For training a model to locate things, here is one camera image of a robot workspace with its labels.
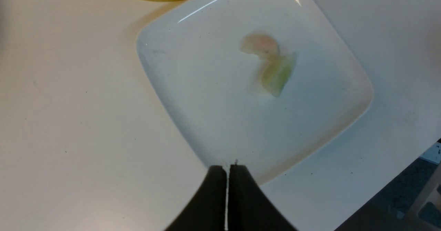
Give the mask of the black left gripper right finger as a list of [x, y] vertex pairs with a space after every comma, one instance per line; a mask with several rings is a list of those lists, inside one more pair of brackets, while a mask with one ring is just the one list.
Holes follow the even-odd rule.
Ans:
[[227, 203], [229, 231], [295, 231], [253, 179], [245, 165], [231, 165]]

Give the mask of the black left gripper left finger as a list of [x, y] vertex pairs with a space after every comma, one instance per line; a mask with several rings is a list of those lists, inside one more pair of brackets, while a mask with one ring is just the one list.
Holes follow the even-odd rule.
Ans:
[[222, 166], [210, 166], [195, 195], [166, 230], [223, 231], [226, 187], [227, 174]]

